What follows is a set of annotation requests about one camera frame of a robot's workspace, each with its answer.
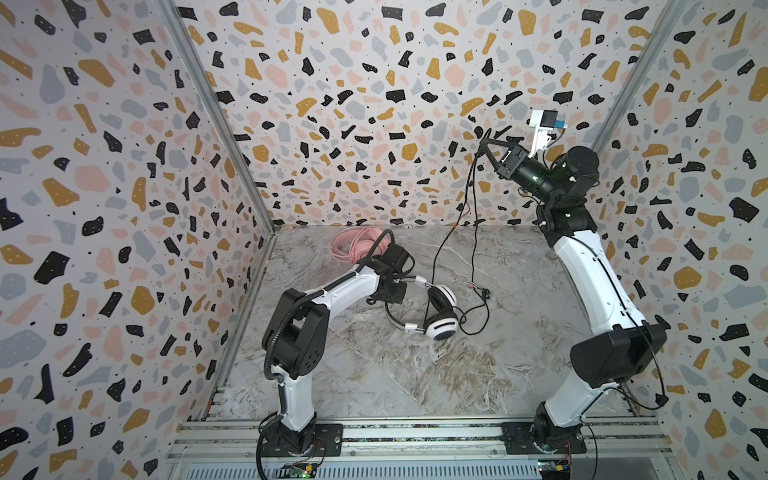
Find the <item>pink headphones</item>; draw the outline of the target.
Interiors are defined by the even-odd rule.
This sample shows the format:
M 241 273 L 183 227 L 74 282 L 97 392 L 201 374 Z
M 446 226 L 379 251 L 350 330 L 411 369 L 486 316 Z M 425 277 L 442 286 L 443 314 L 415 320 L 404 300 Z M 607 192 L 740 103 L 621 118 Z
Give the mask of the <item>pink headphones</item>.
M 338 232 L 330 241 L 332 257 L 340 262 L 355 264 L 373 248 L 382 231 L 375 227 L 356 226 Z

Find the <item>white black headphones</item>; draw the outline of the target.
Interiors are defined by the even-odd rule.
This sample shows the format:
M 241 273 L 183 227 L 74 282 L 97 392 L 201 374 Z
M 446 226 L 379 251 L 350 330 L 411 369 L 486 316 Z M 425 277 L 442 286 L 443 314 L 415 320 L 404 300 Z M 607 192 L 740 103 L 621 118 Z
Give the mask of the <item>white black headphones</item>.
M 408 275 L 396 282 L 403 287 L 407 283 L 427 291 L 426 317 L 421 324 L 405 322 L 397 319 L 390 311 L 389 304 L 384 303 L 390 323 L 405 333 L 421 334 L 436 341 L 447 340 L 456 334 L 459 330 L 459 308 L 454 292 L 446 285 L 431 283 L 420 275 Z

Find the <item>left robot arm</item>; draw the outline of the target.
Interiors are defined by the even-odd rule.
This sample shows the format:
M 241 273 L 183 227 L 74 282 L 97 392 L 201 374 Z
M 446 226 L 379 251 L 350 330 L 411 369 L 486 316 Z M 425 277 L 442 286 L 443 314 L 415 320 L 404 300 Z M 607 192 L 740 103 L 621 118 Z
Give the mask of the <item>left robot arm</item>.
M 367 254 L 325 286 L 290 288 L 280 296 L 262 338 L 263 374 L 277 383 L 277 432 L 297 450 L 314 439 L 317 412 L 312 373 L 323 357 L 332 318 L 360 300 L 400 303 L 408 267 L 415 261 L 392 242 L 382 254 Z

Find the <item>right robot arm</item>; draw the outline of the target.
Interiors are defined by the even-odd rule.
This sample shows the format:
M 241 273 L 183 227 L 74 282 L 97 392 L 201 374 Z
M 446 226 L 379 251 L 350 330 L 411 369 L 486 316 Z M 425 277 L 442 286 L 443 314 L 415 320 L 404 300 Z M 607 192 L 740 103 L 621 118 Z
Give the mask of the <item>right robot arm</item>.
M 485 135 L 478 157 L 537 202 L 538 227 L 576 290 L 589 320 L 591 338 L 572 346 L 571 372 L 555 394 L 536 410 L 529 437 L 544 453 L 580 450 L 579 436 L 589 409 L 609 392 L 656 364 L 666 329 L 649 323 L 621 285 L 587 207 L 599 183 L 599 159 L 576 146 L 545 165 L 514 142 Z

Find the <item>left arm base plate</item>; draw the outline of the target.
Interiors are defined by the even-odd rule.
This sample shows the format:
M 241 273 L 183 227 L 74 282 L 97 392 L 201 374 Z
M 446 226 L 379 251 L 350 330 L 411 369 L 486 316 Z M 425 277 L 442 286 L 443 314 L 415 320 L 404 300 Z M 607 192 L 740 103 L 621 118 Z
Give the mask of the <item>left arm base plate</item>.
M 282 422 L 261 433 L 260 446 L 264 457 L 317 456 L 339 457 L 343 444 L 344 426 L 341 423 L 312 423 L 303 430 L 294 431 Z

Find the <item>right corner aluminium post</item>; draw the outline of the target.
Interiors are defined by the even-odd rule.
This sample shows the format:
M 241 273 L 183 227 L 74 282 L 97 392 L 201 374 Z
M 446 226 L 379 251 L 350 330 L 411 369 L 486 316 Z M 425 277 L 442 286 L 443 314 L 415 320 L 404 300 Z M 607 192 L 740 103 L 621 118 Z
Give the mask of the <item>right corner aluminium post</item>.
M 644 83 L 644 79 L 650 68 L 657 60 L 665 42 L 672 34 L 672 30 L 681 18 L 685 9 L 685 1 L 670 0 L 664 5 L 659 17 L 653 27 L 650 38 L 638 57 L 630 75 L 616 96 L 611 110 L 605 118 L 600 128 L 597 130 L 594 141 L 591 144 L 591 150 L 597 158 L 605 152 L 608 143 L 611 140 L 615 130 L 619 127 L 621 120 L 628 113 L 630 107 L 634 104 L 634 97 Z

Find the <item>corner aluminium post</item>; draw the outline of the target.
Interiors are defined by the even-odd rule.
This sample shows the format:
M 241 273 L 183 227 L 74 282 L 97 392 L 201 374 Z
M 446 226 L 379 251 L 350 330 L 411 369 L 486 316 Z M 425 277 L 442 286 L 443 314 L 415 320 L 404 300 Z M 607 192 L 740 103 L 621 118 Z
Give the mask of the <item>corner aluminium post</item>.
M 672 34 L 672 30 L 681 18 L 685 9 L 685 1 L 670 0 L 664 5 L 659 17 L 653 27 L 650 38 L 638 57 L 630 75 L 616 96 L 611 110 L 605 118 L 600 128 L 597 130 L 594 141 L 591 144 L 591 150 L 597 158 L 605 152 L 608 143 L 611 140 L 615 130 L 619 127 L 621 120 L 628 113 L 630 107 L 634 104 L 634 97 L 644 83 L 644 79 L 650 68 L 657 60 L 665 42 Z
M 230 55 L 236 47 L 245 47 L 253 41 L 255 34 L 260 35 L 262 31 L 248 20 L 237 17 L 244 11 L 240 1 L 226 1 L 222 4 L 184 1 L 181 5 L 174 1 L 160 1 L 158 6 L 169 26 L 171 37 L 180 49 L 180 57 L 185 61 L 191 79 L 200 92 L 202 103 L 222 137 L 234 168 L 257 211 L 258 224 L 266 235 L 273 236 L 273 221 L 240 144 L 242 141 L 253 140 L 255 133 L 240 113 L 235 114 L 235 120 L 241 126 L 232 129 L 225 111 L 236 100 L 244 100 L 248 92 L 247 80 L 242 77 L 242 69 L 246 65 Z

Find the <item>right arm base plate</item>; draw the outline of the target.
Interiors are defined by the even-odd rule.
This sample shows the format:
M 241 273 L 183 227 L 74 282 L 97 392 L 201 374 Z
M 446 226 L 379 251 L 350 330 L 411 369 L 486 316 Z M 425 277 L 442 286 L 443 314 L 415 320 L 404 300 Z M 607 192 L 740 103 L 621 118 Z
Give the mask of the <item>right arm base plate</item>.
M 509 455 L 584 454 L 583 436 L 576 427 L 549 426 L 546 422 L 504 422 L 501 440 Z

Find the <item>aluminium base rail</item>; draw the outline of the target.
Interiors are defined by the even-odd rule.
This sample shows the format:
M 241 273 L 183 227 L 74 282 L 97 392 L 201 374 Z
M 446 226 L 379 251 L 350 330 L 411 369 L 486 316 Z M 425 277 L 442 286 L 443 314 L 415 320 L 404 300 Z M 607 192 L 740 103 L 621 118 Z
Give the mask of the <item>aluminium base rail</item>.
M 292 456 L 255 421 L 189 422 L 170 479 L 682 479 L 652 417 L 585 420 L 560 449 L 539 449 L 521 417 L 331 419 L 312 453 Z

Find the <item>left corner aluminium post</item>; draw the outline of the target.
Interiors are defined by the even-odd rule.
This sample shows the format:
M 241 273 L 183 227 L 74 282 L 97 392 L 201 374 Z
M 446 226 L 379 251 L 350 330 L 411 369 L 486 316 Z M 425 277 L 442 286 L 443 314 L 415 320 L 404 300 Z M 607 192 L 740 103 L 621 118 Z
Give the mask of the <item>left corner aluminium post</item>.
M 241 126 L 232 129 L 225 111 L 236 100 L 244 100 L 248 92 L 247 80 L 242 77 L 242 69 L 246 65 L 230 55 L 236 47 L 245 47 L 253 41 L 255 34 L 260 35 L 262 31 L 248 20 L 237 17 L 244 11 L 240 1 L 226 1 L 222 4 L 184 1 L 181 5 L 174 1 L 160 1 L 158 6 L 169 26 L 171 37 L 180 49 L 180 57 L 185 61 L 191 79 L 200 92 L 202 103 L 222 137 L 234 168 L 257 211 L 258 224 L 266 235 L 273 236 L 273 221 L 240 144 L 242 141 L 253 140 L 255 133 L 240 113 L 235 114 L 235 120 Z

